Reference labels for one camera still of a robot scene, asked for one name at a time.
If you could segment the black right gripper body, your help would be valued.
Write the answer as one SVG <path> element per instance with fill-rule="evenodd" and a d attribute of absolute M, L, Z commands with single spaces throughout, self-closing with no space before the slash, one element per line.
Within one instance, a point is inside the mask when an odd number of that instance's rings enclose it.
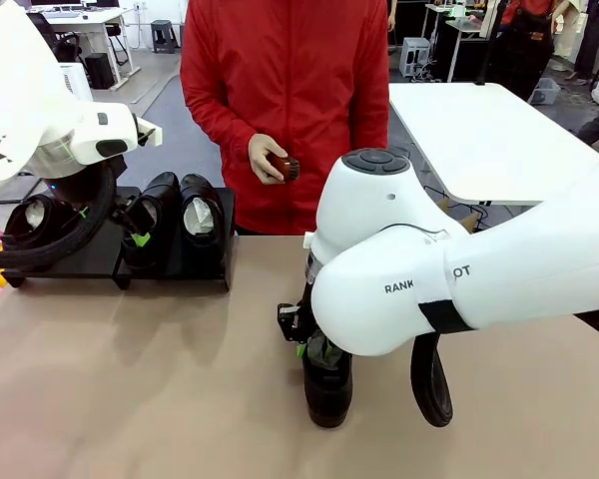
<path fill-rule="evenodd" d="M 302 298 L 299 301 L 299 333 L 300 341 L 308 342 L 316 332 L 316 323 L 311 306 L 312 284 L 306 283 Z"/>

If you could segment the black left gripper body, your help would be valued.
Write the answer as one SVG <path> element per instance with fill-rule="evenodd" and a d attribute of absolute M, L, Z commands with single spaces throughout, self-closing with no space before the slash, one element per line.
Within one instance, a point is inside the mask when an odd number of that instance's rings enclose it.
<path fill-rule="evenodd" d="M 49 179 L 48 188 L 57 199 L 75 208 L 89 206 L 106 211 L 109 206 L 109 168 L 88 166 L 75 175 Z"/>

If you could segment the person's right hand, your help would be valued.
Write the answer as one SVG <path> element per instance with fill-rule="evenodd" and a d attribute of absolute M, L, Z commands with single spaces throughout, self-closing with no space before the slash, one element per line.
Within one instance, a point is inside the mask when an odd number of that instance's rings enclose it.
<path fill-rule="evenodd" d="M 270 136 L 254 134 L 248 144 L 248 155 L 254 174 L 264 185 L 282 184 L 285 179 L 268 160 L 268 155 L 273 154 L 286 158 L 288 153 Z"/>

